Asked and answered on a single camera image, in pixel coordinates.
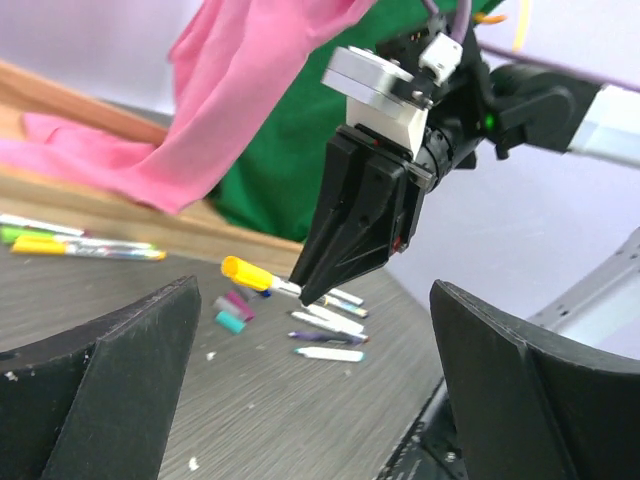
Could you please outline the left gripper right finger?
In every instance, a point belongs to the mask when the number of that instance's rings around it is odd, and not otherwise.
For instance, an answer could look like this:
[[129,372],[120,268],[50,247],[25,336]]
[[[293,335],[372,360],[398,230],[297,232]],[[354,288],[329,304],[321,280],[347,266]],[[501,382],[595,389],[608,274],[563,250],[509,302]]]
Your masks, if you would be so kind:
[[472,479],[636,479],[639,363],[436,281],[430,311]]

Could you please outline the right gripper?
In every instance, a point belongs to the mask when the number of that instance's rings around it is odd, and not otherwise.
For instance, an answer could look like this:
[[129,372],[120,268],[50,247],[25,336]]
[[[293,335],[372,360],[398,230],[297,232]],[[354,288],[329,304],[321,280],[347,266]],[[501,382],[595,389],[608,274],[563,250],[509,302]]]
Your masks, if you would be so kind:
[[429,120],[409,166],[364,150],[360,134],[340,126],[326,144],[311,227],[290,276],[305,305],[387,262],[409,179],[428,194],[452,170],[476,168],[480,135],[459,119]]

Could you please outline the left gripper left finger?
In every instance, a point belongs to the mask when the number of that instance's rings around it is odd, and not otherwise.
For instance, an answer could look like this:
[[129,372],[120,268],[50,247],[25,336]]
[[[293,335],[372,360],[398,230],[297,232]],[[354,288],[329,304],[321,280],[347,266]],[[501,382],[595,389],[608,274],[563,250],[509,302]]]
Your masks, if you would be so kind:
[[201,304],[182,277],[2,352],[2,478],[157,478]]

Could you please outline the white marker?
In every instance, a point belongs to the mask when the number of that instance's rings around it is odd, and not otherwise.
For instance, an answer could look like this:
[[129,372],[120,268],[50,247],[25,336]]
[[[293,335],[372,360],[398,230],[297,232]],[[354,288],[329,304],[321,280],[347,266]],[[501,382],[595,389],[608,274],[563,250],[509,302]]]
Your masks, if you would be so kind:
[[339,298],[339,299],[341,299],[341,300],[343,300],[345,302],[349,302],[349,303],[351,303],[353,305],[356,305],[356,306],[361,306],[364,303],[364,300],[362,298],[359,298],[359,297],[357,297],[355,295],[352,295],[350,293],[347,293],[347,292],[342,291],[342,290],[337,289],[337,288],[331,289],[329,291],[329,294],[331,296],[334,296],[336,298]]

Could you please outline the blue cap marker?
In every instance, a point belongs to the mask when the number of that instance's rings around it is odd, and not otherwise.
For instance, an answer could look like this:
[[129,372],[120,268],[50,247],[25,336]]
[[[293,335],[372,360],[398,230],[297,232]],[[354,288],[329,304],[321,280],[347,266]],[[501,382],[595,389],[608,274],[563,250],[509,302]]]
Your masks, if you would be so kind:
[[334,308],[337,308],[338,310],[341,310],[343,312],[349,313],[351,315],[354,315],[358,318],[367,318],[369,316],[369,312],[358,306],[355,305],[351,302],[342,300],[340,298],[337,297],[333,297],[330,295],[325,295],[321,300],[320,303],[324,306],[331,306]]

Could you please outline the pink marker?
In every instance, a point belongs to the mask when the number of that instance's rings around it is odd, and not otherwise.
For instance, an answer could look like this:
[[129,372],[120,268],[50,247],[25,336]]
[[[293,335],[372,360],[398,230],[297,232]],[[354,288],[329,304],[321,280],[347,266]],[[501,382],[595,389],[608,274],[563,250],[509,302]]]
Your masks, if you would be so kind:
[[346,333],[350,335],[360,335],[364,332],[364,327],[357,322],[353,321],[341,321],[341,320],[327,320],[321,317],[317,317],[313,314],[300,312],[300,311],[292,311],[290,315],[309,325],[315,326],[317,328],[321,328],[327,331],[332,331],[335,333]]

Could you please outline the yellow cap marker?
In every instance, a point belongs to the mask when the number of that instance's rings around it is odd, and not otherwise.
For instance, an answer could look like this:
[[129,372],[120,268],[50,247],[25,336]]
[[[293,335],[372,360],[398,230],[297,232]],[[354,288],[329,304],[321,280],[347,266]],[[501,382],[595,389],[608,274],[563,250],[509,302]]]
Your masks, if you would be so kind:
[[233,283],[262,292],[273,290],[299,297],[301,287],[271,272],[235,256],[227,256],[221,263],[221,273]]

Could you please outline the purple cap marker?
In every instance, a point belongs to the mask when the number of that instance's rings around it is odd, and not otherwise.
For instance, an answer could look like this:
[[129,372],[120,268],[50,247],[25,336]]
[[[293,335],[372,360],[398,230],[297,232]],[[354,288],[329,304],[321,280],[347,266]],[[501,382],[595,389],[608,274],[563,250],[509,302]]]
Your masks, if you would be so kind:
[[312,343],[322,344],[342,344],[342,345],[362,345],[369,341],[367,336],[354,336],[338,333],[320,333],[320,332],[289,332],[287,336],[291,339],[297,339]]

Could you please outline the magenta pen cap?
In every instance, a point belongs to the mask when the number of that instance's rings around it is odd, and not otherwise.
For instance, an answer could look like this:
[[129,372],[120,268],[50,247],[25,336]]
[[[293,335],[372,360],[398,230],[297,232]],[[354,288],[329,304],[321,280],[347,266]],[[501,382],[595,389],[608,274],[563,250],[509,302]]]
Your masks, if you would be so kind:
[[225,298],[239,310],[244,322],[249,322],[255,318],[255,312],[239,293],[234,290],[229,291]]

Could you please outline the teal pen cap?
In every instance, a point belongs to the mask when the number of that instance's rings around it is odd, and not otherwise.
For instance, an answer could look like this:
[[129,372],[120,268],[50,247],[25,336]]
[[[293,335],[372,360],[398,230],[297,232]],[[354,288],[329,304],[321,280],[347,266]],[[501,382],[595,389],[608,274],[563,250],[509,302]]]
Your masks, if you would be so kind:
[[215,317],[215,321],[217,324],[221,325],[226,330],[235,335],[240,334],[246,327],[246,324],[243,320],[240,320],[227,311],[218,312]]

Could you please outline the clear purple pen cap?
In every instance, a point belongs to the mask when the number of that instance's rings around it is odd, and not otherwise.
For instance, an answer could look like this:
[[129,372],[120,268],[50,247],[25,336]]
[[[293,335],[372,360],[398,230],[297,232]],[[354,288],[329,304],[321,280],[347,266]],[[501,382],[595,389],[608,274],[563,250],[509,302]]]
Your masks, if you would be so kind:
[[220,296],[214,301],[214,305],[221,311],[226,311],[232,315],[236,315],[238,309],[235,304],[230,302],[226,297]]

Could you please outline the teal cap marker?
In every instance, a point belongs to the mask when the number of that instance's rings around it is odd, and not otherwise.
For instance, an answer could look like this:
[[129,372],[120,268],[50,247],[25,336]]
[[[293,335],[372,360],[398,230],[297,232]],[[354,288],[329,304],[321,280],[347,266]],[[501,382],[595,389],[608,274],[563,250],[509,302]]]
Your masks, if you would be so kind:
[[294,350],[294,353],[308,359],[347,362],[347,363],[359,363],[365,358],[365,355],[362,351],[325,348],[325,347],[296,348]]

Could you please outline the green cap marker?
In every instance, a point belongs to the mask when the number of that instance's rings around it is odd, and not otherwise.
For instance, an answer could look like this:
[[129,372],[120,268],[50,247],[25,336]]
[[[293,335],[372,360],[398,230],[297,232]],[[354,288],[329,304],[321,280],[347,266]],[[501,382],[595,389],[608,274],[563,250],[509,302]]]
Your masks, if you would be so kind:
[[21,237],[36,239],[37,241],[67,242],[84,239],[85,235],[69,235],[48,230],[37,230],[10,225],[1,226],[1,243],[13,244]]

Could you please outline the grey cap marker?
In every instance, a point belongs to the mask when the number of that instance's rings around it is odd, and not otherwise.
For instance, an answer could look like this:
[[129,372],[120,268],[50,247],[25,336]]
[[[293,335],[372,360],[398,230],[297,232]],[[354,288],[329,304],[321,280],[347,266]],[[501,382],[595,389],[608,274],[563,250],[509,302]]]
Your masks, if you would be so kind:
[[364,326],[354,320],[351,320],[341,314],[335,313],[325,307],[319,305],[304,306],[304,309],[312,315],[315,315],[321,319],[331,321],[337,325],[342,325],[348,332],[362,333]]

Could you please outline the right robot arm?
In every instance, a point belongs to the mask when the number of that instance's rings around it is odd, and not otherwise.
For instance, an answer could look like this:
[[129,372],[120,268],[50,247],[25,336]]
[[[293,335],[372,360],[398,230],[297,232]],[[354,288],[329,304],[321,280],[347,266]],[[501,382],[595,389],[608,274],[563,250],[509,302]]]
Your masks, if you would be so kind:
[[322,79],[346,100],[328,141],[311,229],[291,273],[311,304],[406,250],[424,198],[489,141],[499,159],[529,145],[639,162],[639,96],[526,63],[490,70],[473,34],[437,27],[374,51],[336,49]]

